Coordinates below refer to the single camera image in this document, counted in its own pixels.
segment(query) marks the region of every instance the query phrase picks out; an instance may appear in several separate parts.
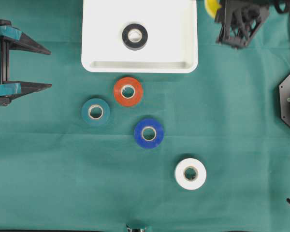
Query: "fabric surface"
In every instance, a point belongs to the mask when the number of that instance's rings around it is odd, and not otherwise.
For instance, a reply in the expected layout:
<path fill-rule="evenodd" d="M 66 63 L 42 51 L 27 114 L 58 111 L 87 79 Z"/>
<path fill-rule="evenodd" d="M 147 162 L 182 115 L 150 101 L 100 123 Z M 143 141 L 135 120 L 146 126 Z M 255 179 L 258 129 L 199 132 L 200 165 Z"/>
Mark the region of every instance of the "fabric surface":
<path fill-rule="evenodd" d="M 0 107 L 0 229 L 290 232 L 290 129 L 277 91 L 290 73 L 290 18 L 270 11 L 236 51 L 215 44 L 220 26 L 198 1 L 197 69 L 131 75 L 144 98 L 127 109 L 113 97 L 124 73 L 81 65 L 81 0 L 0 0 L 0 18 L 53 53 L 11 52 L 11 81 L 53 87 Z M 99 128 L 81 118 L 93 97 L 111 108 Z M 133 138 L 148 116 L 165 130 L 151 150 Z M 188 157 L 207 169 L 196 191 L 174 178 Z"/>

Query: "white tape roll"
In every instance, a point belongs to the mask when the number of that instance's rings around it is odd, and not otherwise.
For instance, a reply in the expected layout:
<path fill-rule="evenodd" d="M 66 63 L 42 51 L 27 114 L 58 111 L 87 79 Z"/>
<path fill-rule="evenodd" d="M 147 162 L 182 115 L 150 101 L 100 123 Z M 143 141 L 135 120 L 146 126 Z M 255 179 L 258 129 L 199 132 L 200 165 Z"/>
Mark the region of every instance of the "white tape roll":
<path fill-rule="evenodd" d="M 189 169 L 195 172 L 191 178 L 186 177 L 186 171 Z M 184 189 L 196 190 L 205 183 L 206 169 L 197 159 L 184 159 L 175 168 L 175 179 Z"/>

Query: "white plastic tray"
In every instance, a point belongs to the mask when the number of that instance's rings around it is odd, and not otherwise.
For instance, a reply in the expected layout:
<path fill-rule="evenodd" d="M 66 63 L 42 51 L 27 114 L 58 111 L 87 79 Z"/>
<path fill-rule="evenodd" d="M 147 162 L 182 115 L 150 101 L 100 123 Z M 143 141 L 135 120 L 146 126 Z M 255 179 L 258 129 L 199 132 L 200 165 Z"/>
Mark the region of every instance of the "white plastic tray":
<path fill-rule="evenodd" d="M 148 32 L 138 51 L 122 41 L 131 23 Z M 90 72 L 190 73 L 197 38 L 196 0 L 84 0 L 82 64 Z"/>

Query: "yellow object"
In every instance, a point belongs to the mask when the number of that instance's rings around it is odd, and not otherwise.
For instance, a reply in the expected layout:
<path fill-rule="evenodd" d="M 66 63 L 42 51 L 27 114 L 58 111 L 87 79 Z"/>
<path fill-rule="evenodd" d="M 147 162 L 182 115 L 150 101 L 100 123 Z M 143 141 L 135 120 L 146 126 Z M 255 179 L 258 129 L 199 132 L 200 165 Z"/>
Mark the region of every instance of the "yellow object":
<path fill-rule="evenodd" d="M 217 10 L 220 8 L 218 0 L 205 0 L 205 9 L 212 18 L 216 17 Z"/>

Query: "red tape roll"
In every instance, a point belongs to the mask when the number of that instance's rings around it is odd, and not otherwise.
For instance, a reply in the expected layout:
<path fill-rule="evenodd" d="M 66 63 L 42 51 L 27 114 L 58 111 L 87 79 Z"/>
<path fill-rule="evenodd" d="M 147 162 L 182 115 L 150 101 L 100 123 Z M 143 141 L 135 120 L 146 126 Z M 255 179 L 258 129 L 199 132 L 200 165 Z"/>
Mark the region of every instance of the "red tape roll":
<path fill-rule="evenodd" d="M 122 94 L 122 91 L 127 87 L 130 87 L 134 90 L 134 94 L 129 98 L 125 97 Z M 132 77 L 124 77 L 116 82 L 114 86 L 114 97 L 116 101 L 122 106 L 125 107 L 135 106 L 142 100 L 143 97 L 142 85 L 138 80 Z"/>

